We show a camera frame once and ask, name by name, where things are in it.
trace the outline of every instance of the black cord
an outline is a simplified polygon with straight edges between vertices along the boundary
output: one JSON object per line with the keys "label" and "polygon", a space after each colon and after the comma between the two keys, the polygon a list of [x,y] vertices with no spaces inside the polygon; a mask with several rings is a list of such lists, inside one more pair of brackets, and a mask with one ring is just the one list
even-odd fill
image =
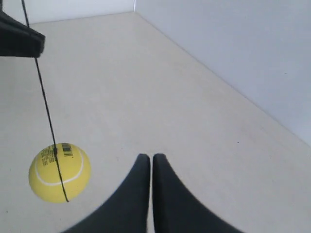
{"label": "black cord", "polygon": [[[21,3],[23,5],[24,15],[25,15],[25,18],[26,18],[26,25],[27,25],[28,29],[30,29],[28,15],[27,15],[26,6],[25,6],[25,1],[21,0]],[[52,133],[53,146],[54,146],[53,147],[53,152],[54,152],[54,157],[55,157],[55,161],[56,161],[56,164],[57,164],[59,179],[60,179],[60,182],[62,184],[62,188],[63,188],[63,192],[64,192],[64,196],[65,196],[66,202],[69,202],[69,200],[67,198],[66,191],[65,191],[65,186],[64,186],[64,183],[63,183],[63,178],[62,178],[62,174],[61,174],[61,171],[60,171],[59,163],[58,163],[57,146],[56,146],[56,140],[55,140],[54,130],[53,130],[53,126],[52,126],[51,115],[50,115],[50,111],[49,111],[49,107],[48,107],[48,101],[47,101],[47,98],[45,96],[45,91],[44,91],[43,81],[42,81],[42,77],[41,77],[41,71],[40,71],[39,62],[38,62],[38,59],[36,57],[35,57],[35,66],[37,68],[37,72],[38,72],[38,76],[39,76],[39,80],[40,80],[40,85],[41,85],[41,90],[42,90],[42,95],[43,95],[43,99],[44,99],[44,103],[45,103],[45,108],[46,108],[48,119],[49,119],[50,130],[51,130],[51,133]]]}

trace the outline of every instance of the wall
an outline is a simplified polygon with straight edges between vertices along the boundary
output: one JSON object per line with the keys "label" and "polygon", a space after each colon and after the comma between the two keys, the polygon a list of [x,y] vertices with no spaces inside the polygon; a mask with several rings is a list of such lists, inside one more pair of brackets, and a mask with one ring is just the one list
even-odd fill
{"label": "wall", "polygon": [[311,1],[137,0],[136,11],[311,145]]}
{"label": "wall", "polygon": [[[134,0],[25,0],[30,23],[130,12]],[[21,0],[4,0],[3,10],[25,22]]]}

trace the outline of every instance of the tennis ball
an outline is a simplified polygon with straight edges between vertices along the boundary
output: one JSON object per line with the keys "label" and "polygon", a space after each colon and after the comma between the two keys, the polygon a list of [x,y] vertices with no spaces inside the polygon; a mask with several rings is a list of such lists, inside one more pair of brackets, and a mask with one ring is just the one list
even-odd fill
{"label": "tennis ball", "polygon": [[29,169],[29,184],[42,200],[62,203],[66,202],[65,195],[71,200],[85,189],[91,175],[91,164],[86,153],[73,144],[59,143],[56,147],[59,170],[54,145],[51,145],[34,158]]}

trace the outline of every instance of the white floor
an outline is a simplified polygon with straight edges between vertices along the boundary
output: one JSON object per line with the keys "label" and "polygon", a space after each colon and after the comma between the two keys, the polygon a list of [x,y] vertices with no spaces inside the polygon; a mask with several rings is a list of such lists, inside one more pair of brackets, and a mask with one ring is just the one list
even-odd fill
{"label": "white floor", "polygon": [[[137,154],[166,153],[191,192],[247,233],[311,231],[311,148],[134,13],[35,25],[57,142],[84,149],[86,190],[41,201],[28,184],[52,143],[32,59],[0,58],[0,232],[55,233],[119,186]],[[153,232],[152,221],[149,230]]]}

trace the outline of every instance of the barcode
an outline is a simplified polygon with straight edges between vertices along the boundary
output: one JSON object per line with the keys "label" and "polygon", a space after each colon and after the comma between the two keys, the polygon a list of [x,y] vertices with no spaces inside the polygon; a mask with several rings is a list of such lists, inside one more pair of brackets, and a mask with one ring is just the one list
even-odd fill
{"label": "barcode", "polygon": [[62,143],[62,148],[65,156],[72,156],[72,149],[70,144]]}

